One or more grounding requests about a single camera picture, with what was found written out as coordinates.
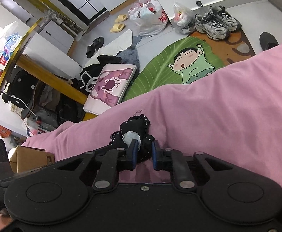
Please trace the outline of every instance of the black shoe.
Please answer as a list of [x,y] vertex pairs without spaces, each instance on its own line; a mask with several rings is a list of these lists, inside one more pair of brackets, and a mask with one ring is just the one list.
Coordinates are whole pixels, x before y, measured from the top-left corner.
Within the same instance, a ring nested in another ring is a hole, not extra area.
[[260,35],[259,42],[263,51],[278,46],[278,41],[268,32],[264,32]]
[[87,46],[86,48],[86,56],[87,58],[91,58],[95,54],[95,46],[94,44]]
[[96,50],[99,50],[99,48],[101,48],[103,44],[104,44],[104,39],[102,36],[94,40],[94,46]]

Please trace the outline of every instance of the gray sneaker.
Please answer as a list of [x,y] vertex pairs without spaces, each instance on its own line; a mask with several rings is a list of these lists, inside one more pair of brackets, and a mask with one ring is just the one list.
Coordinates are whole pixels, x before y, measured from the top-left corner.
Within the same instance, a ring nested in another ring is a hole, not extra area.
[[219,5],[218,7],[212,6],[209,7],[209,9],[211,14],[215,16],[217,21],[226,26],[231,32],[235,32],[241,29],[242,25],[240,24],[240,22],[236,18],[231,16],[222,5]]
[[205,13],[204,16],[197,14],[195,17],[196,30],[202,34],[206,33],[208,38],[218,41],[229,37],[229,29],[217,21],[211,13]]

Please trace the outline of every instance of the white plastic bag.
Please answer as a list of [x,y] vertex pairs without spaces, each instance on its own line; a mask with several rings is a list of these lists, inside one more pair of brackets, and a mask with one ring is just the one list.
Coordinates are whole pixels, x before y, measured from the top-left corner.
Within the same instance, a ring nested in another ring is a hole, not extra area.
[[157,0],[139,0],[128,11],[128,16],[139,27],[141,36],[154,36],[167,25],[168,17]]
[[177,2],[174,3],[173,10],[174,26],[178,33],[187,34],[196,30],[195,16],[192,10]]

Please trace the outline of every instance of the wooden table leg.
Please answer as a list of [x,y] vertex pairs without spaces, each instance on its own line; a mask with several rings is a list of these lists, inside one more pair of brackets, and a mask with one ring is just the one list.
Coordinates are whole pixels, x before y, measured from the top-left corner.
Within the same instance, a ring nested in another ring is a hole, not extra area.
[[[67,97],[73,99],[74,101],[84,105],[87,96],[77,89],[73,88],[71,85],[67,84],[64,80],[58,78],[54,74],[50,73],[43,67],[36,64],[33,60],[28,58],[25,55],[21,55],[17,61],[17,66],[21,67],[43,83],[49,85],[50,87],[54,88],[55,90],[59,91],[60,93],[66,95]],[[83,121],[89,120],[92,118],[97,117],[94,114],[86,113]]]

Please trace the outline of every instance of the pink blanket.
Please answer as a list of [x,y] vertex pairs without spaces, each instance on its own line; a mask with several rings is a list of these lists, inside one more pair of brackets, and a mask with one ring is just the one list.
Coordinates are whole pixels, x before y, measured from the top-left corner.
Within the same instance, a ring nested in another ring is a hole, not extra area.
[[[165,85],[117,105],[95,119],[67,122],[57,130],[28,138],[57,160],[105,146],[120,124],[140,112],[162,148],[186,155],[204,151],[282,186],[282,45],[222,68],[190,85]],[[151,161],[122,182],[160,182]]]

